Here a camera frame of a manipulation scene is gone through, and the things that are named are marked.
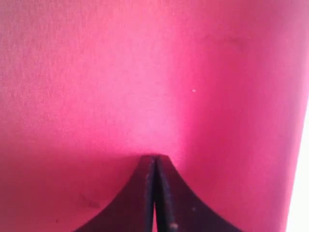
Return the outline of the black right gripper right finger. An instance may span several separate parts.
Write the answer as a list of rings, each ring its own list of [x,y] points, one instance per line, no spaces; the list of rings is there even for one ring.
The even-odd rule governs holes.
[[[154,202],[159,232],[239,232],[190,189],[171,159],[156,157]]]

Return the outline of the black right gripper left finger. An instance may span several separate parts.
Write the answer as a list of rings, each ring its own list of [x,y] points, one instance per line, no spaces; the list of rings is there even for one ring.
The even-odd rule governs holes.
[[[77,232],[151,232],[154,214],[155,157],[141,156],[116,197]]]

